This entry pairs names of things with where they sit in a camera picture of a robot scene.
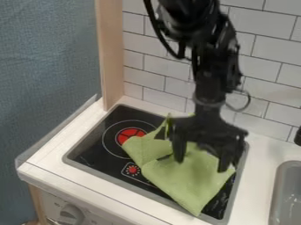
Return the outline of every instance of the red heating element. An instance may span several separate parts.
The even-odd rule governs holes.
[[[118,143],[120,145],[122,145],[127,139],[129,139],[129,138],[131,138],[133,136],[143,137],[145,135],[146,135],[146,133],[142,129],[139,129],[139,128],[127,128],[127,129],[121,130],[117,134],[117,141],[118,141]]]

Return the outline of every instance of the blue fabric wall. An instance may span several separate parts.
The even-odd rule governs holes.
[[[100,93],[93,7],[93,0],[0,1],[0,225],[35,216],[16,156]]]

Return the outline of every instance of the white subway tile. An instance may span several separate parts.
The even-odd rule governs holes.
[[[241,55],[239,57],[239,66],[244,76],[275,81],[281,63]]]
[[[301,65],[301,42],[258,36],[253,56]]]
[[[237,37],[240,45],[240,54],[250,55],[253,48],[255,35],[249,33],[237,32]]]
[[[266,118],[290,124],[292,126],[300,126],[301,109],[270,103]]]
[[[235,119],[236,113],[227,109],[225,106],[221,110],[221,117],[228,123],[233,123]]]
[[[294,33],[292,34],[291,38],[293,40],[301,41],[301,18],[297,18]]]
[[[195,112],[195,103],[192,99],[187,100],[185,112],[186,113],[194,113]]]
[[[301,67],[283,64],[277,82],[301,88]]]
[[[229,6],[225,6],[225,5],[221,5],[221,6],[220,6],[221,12],[223,12],[223,13],[226,14],[226,15],[228,15],[229,9],[230,9]]]
[[[221,0],[221,4],[261,10],[263,1],[264,0]]]
[[[123,31],[143,34],[144,16],[123,12]]]
[[[186,105],[186,113],[194,113],[195,112],[195,103],[192,99],[187,100]],[[221,117],[227,121],[228,123],[233,123],[235,118],[235,112],[227,109],[225,106],[221,110]]]
[[[289,39],[294,16],[240,8],[230,9],[230,18],[237,31]]]
[[[124,47],[140,53],[154,54],[165,57],[166,50],[158,39],[134,33],[123,33]]]
[[[234,108],[242,108],[247,103],[247,96],[236,93],[227,95],[227,103],[232,105]],[[244,113],[263,117],[264,113],[267,111],[267,107],[267,101],[252,98],[250,105],[244,110]]]
[[[195,92],[195,83],[167,77],[165,91],[182,97],[192,98]]]
[[[301,89],[279,83],[246,78],[244,89],[251,96],[294,107],[301,106]]]
[[[123,0],[122,10],[138,14],[146,14],[146,10],[142,0]]]
[[[264,10],[278,11],[293,15],[301,15],[301,1],[299,0],[267,0]]]
[[[143,98],[143,87],[124,82],[124,94],[133,98],[142,99]]]
[[[163,105],[167,108],[185,112],[186,99],[162,91],[143,88],[143,100],[158,105]]]
[[[242,113],[237,114],[234,124],[251,132],[266,135],[283,141],[287,140],[290,133],[290,126],[288,125],[270,120],[264,120],[262,118]]]
[[[144,69],[157,74],[178,78],[180,80],[188,80],[189,78],[188,64],[150,55],[144,57]]]
[[[143,69],[143,54],[124,50],[124,65]]]
[[[154,29],[152,28],[152,24],[151,24],[150,18],[149,17],[145,17],[144,22],[145,22],[144,23],[145,35],[152,36],[152,37],[157,37],[157,35],[154,32]]]
[[[294,139],[295,139],[295,136],[296,136],[296,133],[298,131],[298,127],[293,127],[292,130],[291,130],[291,133],[290,133],[290,137],[289,137],[289,142],[291,143],[294,143]]]
[[[163,90],[165,82],[163,76],[127,67],[124,68],[124,80],[157,90]]]

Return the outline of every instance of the wooden panel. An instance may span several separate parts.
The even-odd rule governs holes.
[[[28,185],[28,188],[29,188],[29,192],[32,195],[33,205],[34,205],[34,208],[35,208],[35,212],[38,216],[40,225],[48,225],[47,220],[46,220],[46,216],[44,214],[44,208],[43,208],[43,205],[42,205],[40,189],[35,187],[35,186],[32,186],[32,185]]]
[[[122,0],[95,0],[105,110],[123,95]]]

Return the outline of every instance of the green cloth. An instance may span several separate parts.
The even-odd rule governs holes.
[[[162,126],[144,137],[128,139],[122,147],[151,183],[188,212],[198,216],[235,169],[231,166],[228,171],[218,173],[218,159],[206,151],[200,151],[192,142],[187,144],[183,163],[177,163],[173,156],[157,160],[173,152],[172,144],[168,140],[154,139]]]

